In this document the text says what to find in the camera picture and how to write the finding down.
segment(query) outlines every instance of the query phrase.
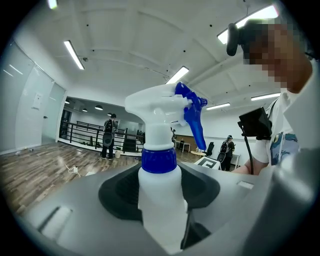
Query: blue spray trigger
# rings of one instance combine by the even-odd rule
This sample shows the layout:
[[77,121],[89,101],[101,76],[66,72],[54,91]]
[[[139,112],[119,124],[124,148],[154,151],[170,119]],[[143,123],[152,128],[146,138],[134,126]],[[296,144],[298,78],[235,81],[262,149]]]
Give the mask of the blue spray trigger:
[[190,125],[196,145],[199,149],[205,150],[207,146],[200,117],[201,109],[208,104],[208,101],[205,98],[198,97],[194,91],[190,90],[182,82],[178,82],[176,84],[174,93],[176,95],[182,95],[182,97],[186,97],[188,100],[192,100],[192,106],[190,108],[184,108],[183,117],[184,120]]

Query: railing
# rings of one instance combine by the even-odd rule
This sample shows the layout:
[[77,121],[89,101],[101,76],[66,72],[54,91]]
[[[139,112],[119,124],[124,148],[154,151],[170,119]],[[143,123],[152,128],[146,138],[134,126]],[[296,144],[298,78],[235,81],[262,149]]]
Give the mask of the railing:
[[[76,142],[83,145],[94,147],[94,149],[103,147],[104,127],[101,125],[87,124],[77,121],[71,123],[62,121],[60,125],[59,137],[68,140],[70,143]],[[123,153],[141,153],[143,149],[144,138],[141,135],[129,134],[128,129],[117,130],[114,132],[114,150],[120,150]]]

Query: white bucket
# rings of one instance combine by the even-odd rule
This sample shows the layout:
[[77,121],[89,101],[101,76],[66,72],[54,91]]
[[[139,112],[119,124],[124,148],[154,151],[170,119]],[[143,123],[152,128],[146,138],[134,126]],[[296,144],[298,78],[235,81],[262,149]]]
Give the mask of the white bucket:
[[115,158],[120,158],[120,156],[121,156],[121,151],[116,150],[115,153],[114,153],[114,156],[115,156]]

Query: white t-shirt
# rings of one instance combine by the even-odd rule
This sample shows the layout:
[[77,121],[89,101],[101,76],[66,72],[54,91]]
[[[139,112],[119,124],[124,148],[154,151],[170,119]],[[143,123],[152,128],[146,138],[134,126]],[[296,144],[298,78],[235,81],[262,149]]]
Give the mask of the white t-shirt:
[[[315,83],[314,72],[307,81]],[[295,154],[299,151],[299,144],[296,135],[293,132],[289,122],[284,116],[285,110],[296,100],[299,94],[291,93],[286,88],[281,88],[281,95],[276,100],[269,120],[272,122],[271,140],[257,140],[252,151],[252,156],[261,163],[277,165],[286,156]]]

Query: black pants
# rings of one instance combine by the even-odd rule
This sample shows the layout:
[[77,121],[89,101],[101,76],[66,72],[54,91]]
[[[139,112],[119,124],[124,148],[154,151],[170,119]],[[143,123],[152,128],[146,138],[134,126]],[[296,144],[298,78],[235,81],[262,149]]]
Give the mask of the black pants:
[[105,145],[103,145],[102,151],[101,151],[101,157],[102,158],[106,158],[106,156],[107,156],[107,148],[109,149],[109,154],[108,154],[109,158],[113,158],[114,157],[114,144],[115,144],[115,139],[113,138],[109,147],[106,147]]
[[232,157],[225,157],[223,162],[221,163],[221,170],[222,171],[230,171],[230,165],[231,165],[231,159]]

